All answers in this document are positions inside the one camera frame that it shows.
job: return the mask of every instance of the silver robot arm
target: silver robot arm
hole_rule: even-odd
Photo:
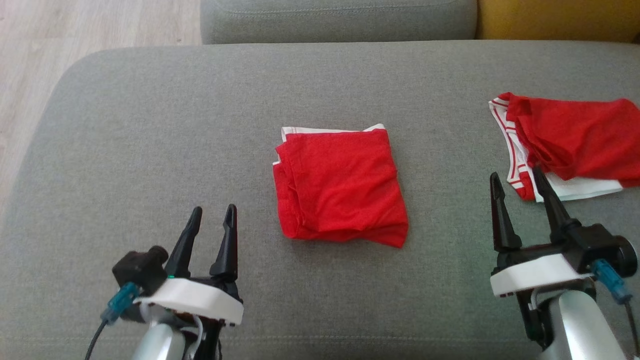
[[[100,316],[103,323],[85,360],[104,325],[114,324],[118,317],[149,324],[134,360],[212,360],[221,356],[220,331],[227,325],[239,325],[244,313],[236,286],[237,209],[233,204],[227,209],[225,235],[209,276],[192,277],[189,262],[201,219],[202,208],[197,207],[171,256],[155,246],[148,252],[132,251],[113,267],[120,291]]]
[[[551,242],[523,248],[500,179],[491,176],[493,248],[498,252],[491,276],[494,295],[518,299],[527,337],[543,349],[539,360],[626,360],[595,302],[594,279],[627,307],[637,352],[631,294],[621,279],[637,271],[633,246],[600,224],[584,227],[570,218],[540,168],[534,169],[534,179],[545,201]]]

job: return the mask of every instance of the sofa seat cushion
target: sofa seat cushion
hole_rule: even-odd
[[[509,154],[488,101],[640,103],[640,47],[448,41],[120,49],[58,83],[0,236],[0,357],[79,359],[128,251],[171,249],[204,216],[191,271],[205,275],[238,208],[240,326],[225,359],[523,359],[514,298],[496,299],[489,175],[526,245],[548,241],[542,204],[505,182]],[[409,216],[402,249],[294,241],[278,223],[272,162],[282,126],[388,129]],[[640,189],[569,202],[640,249]],[[628,280],[640,289],[639,277]],[[598,302],[627,350],[625,312]],[[145,326],[107,328],[95,359],[128,359]]]

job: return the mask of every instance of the red cloth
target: red cloth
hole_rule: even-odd
[[[276,151],[286,237],[403,246],[408,220],[386,130],[288,134]]]
[[[558,101],[505,93],[507,120],[539,163],[561,179],[615,179],[640,185],[640,110],[627,99]]]

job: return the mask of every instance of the folded red boxer briefs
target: folded red boxer briefs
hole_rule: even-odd
[[[505,93],[489,102],[511,156],[508,181],[542,201],[531,181],[541,165],[561,200],[640,185],[640,110],[627,99],[559,101]]]
[[[286,237],[403,246],[408,220],[384,126],[284,127],[282,137],[273,177]]]

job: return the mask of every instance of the blue cable connector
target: blue cable connector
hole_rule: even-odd
[[[108,325],[113,325],[124,311],[133,304],[133,300],[140,296],[138,286],[133,282],[128,282],[120,288],[120,291],[113,295],[107,303],[107,308],[100,314],[100,318]]]
[[[624,305],[631,298],[631,292],[625,286],[625,281],[604,259],[597,259],[591,264],[591,271],[597,280],[602,282],[611,292],[613,299],[618,305]]]

